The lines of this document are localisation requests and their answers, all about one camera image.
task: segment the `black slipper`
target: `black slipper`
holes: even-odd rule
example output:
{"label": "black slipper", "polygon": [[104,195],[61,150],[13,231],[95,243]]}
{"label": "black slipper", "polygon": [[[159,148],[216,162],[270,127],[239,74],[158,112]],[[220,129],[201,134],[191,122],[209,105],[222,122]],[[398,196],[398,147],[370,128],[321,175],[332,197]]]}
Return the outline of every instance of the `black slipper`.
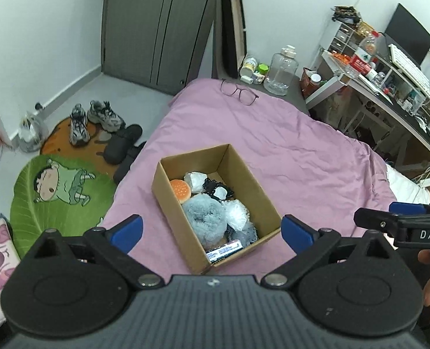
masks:
{"label": "black slipper", "polygon": [[109,143],[103,150],[104,160],[112,165],[120,164],[126,157],[128,149],[141,137],[142,127],[138,124],[118,130],[112,135]]}
{"label": "black slipper", "polygon": [[126,173],[128,173],[131,168],[131,164],[133,164],[134,160],[136,160],[136,157],[139,155],[139,152],[141,152],[141,150],[144,148],[145,144],[146,142],[142,142],[139,146],[133,146],[128,149],[128,154],[126,155],[125,160],[121,162],[120,166],[113,175],[113,180],[117,185],[121,182],[124,176],[126,176]]}

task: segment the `glass jar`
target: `glass jar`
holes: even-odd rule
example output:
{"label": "glass jar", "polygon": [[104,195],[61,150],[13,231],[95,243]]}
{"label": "glass jar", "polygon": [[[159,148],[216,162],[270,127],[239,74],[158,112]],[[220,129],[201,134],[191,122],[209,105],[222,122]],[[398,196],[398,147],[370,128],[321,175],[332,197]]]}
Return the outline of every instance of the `glass jar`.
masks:
{"label": "glass jar", "polygon": [[293,46],[288,45],[272,57],[272,63],[263,86],[277,96],[288,94],[288,88],[295,76],[299,63],[295,59],[294,50]]}

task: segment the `white keyboard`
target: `white keyboard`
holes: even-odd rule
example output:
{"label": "white keyboard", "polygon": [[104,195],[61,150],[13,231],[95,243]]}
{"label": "white keyboard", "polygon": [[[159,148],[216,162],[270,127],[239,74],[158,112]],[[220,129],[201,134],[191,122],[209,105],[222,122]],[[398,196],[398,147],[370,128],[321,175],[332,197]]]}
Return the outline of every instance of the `white keyboard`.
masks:
{"label": "white keyboard", "polygon": [[418,86],[425,96],[430,97],[430,82],[420,69],[410,60],[404,52],[394,44],[390,44],[392,63],[399,68],[416,86]]}

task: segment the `gray fluffy toy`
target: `gray fluffy toy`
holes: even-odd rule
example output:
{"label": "gray fluffy toy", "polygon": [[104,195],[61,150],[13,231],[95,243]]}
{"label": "gray fluffy toy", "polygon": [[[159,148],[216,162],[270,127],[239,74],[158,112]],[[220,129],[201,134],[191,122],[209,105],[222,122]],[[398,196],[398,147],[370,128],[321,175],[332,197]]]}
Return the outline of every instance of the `gray fluffy toy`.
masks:
{"label": "gray fluffy toy", "polygon": [[225,209],[207,194],[197,194],[184,202],[182,208],[204,249],[211,249],[225,235]]}

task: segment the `wardrobe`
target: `wardrobe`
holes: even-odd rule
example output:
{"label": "wardrobe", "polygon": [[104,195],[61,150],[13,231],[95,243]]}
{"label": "wardrobe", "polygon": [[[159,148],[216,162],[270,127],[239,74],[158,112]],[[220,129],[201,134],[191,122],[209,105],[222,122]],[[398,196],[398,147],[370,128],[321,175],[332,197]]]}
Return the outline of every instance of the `wardrobe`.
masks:
{"label": "wardrobe", "polygon": [[215,0],[104,0],[102,70],[176,94],[197,77]]}

